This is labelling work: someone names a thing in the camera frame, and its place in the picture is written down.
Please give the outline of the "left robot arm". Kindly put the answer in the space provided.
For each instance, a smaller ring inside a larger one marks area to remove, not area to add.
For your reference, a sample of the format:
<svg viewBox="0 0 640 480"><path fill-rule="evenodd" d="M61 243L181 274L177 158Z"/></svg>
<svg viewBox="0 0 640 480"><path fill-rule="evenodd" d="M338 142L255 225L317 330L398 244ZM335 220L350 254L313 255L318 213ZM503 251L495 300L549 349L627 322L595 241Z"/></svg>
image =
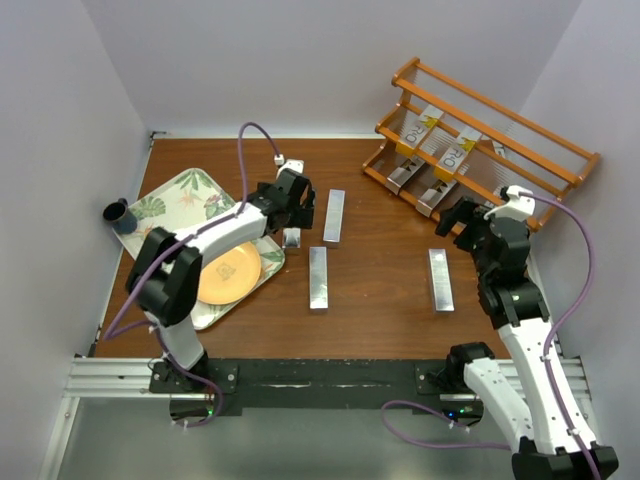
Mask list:
<svg viewBox="0 0 640 480"><path fill-rule="evenodd" d="M315 190L303 174L285 168L272 182L260 182L239 204L183 233L154 228L143 242L127 278L128 298L158 335L171 378L185 392L212 384L209 358L197 338L191 312L202 270L233 248L285 228L313 226Z"/></svg>

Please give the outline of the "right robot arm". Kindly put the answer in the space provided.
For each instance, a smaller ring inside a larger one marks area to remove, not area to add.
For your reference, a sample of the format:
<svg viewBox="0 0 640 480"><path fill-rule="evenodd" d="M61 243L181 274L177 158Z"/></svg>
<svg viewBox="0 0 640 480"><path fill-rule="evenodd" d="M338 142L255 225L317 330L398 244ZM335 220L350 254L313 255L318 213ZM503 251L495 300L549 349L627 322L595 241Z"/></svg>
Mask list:
<svg viewBox="0 0 640 480"><path fill-rule="evenodd" d="M440 215L436 233L464 227L455 245L468 252L478 297L506 346L519 390L504 378L484 343L454 346L445 379L482 401L509 442L517 479L608 479L619 466L615 450L599 442L580 411L553 345L554 330L539 287L530 279L528 217L531 194L511 187L505 204L490 209L462 197Z"/></svg>

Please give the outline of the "silver angled R&O box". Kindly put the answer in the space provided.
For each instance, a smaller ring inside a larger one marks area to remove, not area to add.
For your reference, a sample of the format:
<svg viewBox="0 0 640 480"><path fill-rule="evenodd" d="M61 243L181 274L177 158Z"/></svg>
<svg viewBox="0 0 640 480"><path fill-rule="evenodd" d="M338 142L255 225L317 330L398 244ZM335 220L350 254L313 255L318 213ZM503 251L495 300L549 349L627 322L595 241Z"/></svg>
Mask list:
<svg viewBox="0 0 640 480"><path fill-rule="evenodd" d="M386 178L386 188L398 195L403 187L424 169L425 165L426 162L419 156L407 158Z"/></svg>

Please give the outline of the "silver gold R&O toothpaste box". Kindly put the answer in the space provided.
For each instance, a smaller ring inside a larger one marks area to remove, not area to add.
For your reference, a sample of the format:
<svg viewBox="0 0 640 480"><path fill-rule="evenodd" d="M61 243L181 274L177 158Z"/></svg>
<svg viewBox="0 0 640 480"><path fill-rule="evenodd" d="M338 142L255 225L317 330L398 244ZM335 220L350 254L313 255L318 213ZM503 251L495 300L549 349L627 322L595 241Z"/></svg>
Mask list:
<svg viewBox="0 0 640 480"><path fill-rule="evenodd" d="M297 250L301 247L301 229L297 227L285 228L282 232L282 248Z"/></svg>

